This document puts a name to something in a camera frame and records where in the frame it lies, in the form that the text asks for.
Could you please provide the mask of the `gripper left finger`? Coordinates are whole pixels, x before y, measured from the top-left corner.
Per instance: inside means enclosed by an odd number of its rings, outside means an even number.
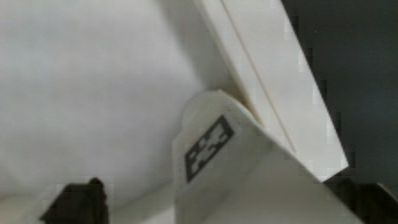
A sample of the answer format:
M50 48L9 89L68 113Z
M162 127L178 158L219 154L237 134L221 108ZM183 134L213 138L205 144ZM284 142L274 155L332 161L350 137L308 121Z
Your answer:
M68 184L39 220L45 224L110 224L105 184Z

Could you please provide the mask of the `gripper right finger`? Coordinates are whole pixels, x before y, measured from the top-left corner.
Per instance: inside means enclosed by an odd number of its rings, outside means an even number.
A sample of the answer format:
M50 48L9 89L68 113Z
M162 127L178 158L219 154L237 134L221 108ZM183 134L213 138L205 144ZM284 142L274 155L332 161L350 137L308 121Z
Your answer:
M398 197L380 183L331 178L325 185L364 224L398 224Z

